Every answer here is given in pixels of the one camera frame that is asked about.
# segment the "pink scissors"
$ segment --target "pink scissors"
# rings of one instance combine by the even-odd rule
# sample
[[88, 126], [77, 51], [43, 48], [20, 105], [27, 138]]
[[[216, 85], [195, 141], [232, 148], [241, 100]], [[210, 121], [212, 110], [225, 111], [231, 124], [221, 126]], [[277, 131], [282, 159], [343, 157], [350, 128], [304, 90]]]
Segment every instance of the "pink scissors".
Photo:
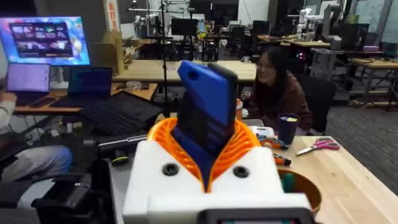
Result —
[[312, 146], [305, 148], [305, 149], [301, 150], [300, 152], [296, 153], [296, 156], [300, 156], [302, 154], [311, 152], [312, 150], [316, 150], [316, 149], [338, 150], [339, 148], [340, 148], [340, 146], [332, 138], [320, 137], [315, 141], [315, 143]]

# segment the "screw hole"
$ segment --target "screw hole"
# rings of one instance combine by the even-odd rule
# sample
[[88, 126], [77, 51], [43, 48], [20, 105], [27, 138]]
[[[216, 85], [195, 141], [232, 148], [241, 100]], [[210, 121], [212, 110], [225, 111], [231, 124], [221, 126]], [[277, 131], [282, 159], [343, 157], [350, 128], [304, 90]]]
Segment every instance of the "screw hole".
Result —
[[178, 166], [176, 164], [169, 163], [163, 166], [162, 171], [164, 175], [171, 177], [178, 174]]
[[246, 178], [249, 176], [249, 170], [243, 166], [237, 166], [233, 169], [234, 175], [239, 178]]

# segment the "orange spiral holder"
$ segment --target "orange spiral holder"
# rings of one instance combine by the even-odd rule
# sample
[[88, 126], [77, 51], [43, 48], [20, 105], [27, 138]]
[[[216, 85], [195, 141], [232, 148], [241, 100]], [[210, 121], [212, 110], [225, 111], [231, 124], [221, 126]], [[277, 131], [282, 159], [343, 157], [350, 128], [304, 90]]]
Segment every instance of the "orange spiral holder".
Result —
[[[201, 172], [195, 161], [171, 135], [171, 131], [176, 124], [177, 118], [167, 118], [159, 121], [150, 129], [147, 139], [159, 143], [170, 155], [204, 184]], [[229, 169], [253, 147], [261, 146], [257, 137], [255, 137], [244, 123], [235, 120], [234, 128], [235, 133], [232, 135], [227, 145], [225, 145], [211, 168], [207, 193], [211, 192], [211, 183], [217, 179], [217, 177]]]

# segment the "keyboard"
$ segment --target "keyboard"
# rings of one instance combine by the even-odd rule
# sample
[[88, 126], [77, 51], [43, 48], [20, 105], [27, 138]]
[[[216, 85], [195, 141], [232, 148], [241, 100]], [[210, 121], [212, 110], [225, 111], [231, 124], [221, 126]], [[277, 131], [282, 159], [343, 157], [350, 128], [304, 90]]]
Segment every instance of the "keyboard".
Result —
[[134, 134], [146, 126], [146, 123], [133, 115], [107, 105], [103, 101], [91, 103], [79, 113], [95, 124], [96, 128], [113, 136]]
[[72, 99], [72, 98], [61, 98], [56, 102], [52, 103], [50, 107], [69, 107], [69, 108], [83, 108], [88, 103], [92, 103], [94, 99]]
[[35, 101], [43, 98], [45, 95], [34, 95], [34, 96], [27, 96], [27, 95], [17, 95], [17, 102], [16, 106], [27, 106], [32, 104]]

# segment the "brown sweater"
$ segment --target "brown sweater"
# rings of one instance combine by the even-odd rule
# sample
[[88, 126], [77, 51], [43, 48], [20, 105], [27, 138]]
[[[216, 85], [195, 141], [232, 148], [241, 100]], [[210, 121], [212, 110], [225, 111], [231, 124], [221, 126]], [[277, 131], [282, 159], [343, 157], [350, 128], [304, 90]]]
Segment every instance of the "brown sweater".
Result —
[[300, 119], [298, 126], [303, 130], [309, 130], [312, 125], [312, 114], [308, 110], [305, 94], [297, 79], [288, 73], [286, 89], [277, 106], [268, 106], [267, 102], [260, 105], [256, 102], [256, 96], [252, 91], [249, 103], [249, 116], [261, 117], [265, 126], [278, 129], [278, 114], [296, 114]]

